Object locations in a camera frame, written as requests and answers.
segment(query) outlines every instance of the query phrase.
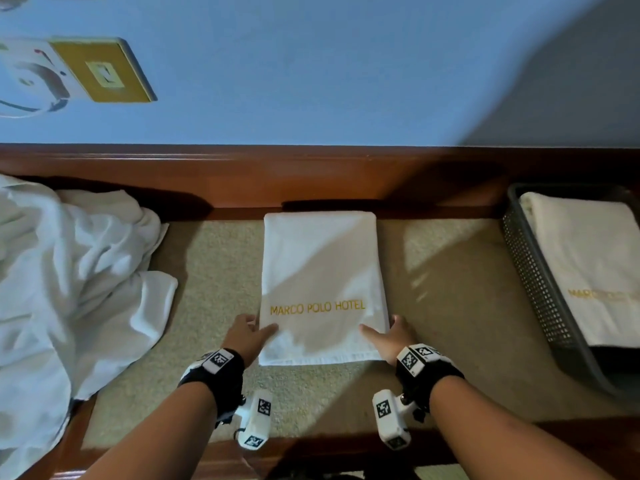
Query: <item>forearm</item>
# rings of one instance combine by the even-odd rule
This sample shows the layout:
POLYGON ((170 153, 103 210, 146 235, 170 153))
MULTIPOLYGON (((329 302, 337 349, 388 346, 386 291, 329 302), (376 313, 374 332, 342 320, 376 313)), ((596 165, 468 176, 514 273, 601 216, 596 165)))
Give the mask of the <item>forearm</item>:
POLYGON ((208 387, 184 384, 89 468, 83 480, 189 479, 216 418, 208 387))
POLYGON ((437 382, 429 407, 472 480, 611 480, 580 453, 495 404, 464 379, 437 382))

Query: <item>wrist strap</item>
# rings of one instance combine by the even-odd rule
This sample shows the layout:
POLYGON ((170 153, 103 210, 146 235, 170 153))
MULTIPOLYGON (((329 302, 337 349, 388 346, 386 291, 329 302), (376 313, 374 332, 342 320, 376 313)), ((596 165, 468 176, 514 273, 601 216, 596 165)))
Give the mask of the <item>wrist strap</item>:
POLYGON ((397 356, 396 377, 402 384, 406 404, 415 401, 427 413, 433 387, 446 376, 465 378, 448 357, 433 347, 416 344, 405 347, 397 356))
POLYGON ((243 372, 242 356, 232 349, 220 349, 192 363, 184 371, 178 387, 189 382, 206 384, 216 400, 217 423, 225 422, 231 419, 242 400, 243 372))

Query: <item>plastic basket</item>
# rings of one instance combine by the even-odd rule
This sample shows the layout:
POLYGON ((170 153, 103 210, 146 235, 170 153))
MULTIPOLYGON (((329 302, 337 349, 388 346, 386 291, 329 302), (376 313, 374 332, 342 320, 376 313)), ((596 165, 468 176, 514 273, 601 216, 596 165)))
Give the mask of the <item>plastic basket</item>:
POLYGON ((604 373, 582 336, 520 206, 520 196, 526 192, 624 202, 633 211, 637 223, 640 223, 640 202, 619 185, 513 184, 508 189, 509 207, 501 221, 504 240, 558 367, 608 394, 633 401, 640 399, 640 368, 604 373))

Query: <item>person's right arm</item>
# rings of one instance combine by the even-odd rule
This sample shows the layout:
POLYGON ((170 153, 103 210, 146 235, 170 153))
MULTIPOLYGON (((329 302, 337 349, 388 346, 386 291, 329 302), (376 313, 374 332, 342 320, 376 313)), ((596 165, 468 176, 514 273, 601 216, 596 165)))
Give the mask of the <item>person's right arm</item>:
MULTIPOLYGON (((393 366, 402 350, 418 343, 404 318, 394 316, 387 334, 361 326, 363 335, 393 366)), ((612 480, 567 444, 494 403, 466 380, 436 382, 429 409, 460 465, 472 480, 612 480)))

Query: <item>folded white towel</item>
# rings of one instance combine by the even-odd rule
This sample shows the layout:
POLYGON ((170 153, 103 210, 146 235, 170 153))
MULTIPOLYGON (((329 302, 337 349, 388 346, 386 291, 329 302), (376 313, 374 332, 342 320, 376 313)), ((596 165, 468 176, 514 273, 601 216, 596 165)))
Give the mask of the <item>folded white towel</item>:
POLYGON ((620 202, 520 197, 590 346, 640 347, 640 228, 620 202))
POLYGON ((166 225, 123 191, 0 175, 0 480, 60 440, 87 399, 160 338, 176 279, 147 271, 166 225))
POLYGON ((260 365, 380 360, 358 324, 388 330, 369 212, 300 212, 264 217, 260 326, 280 326, 260 365))

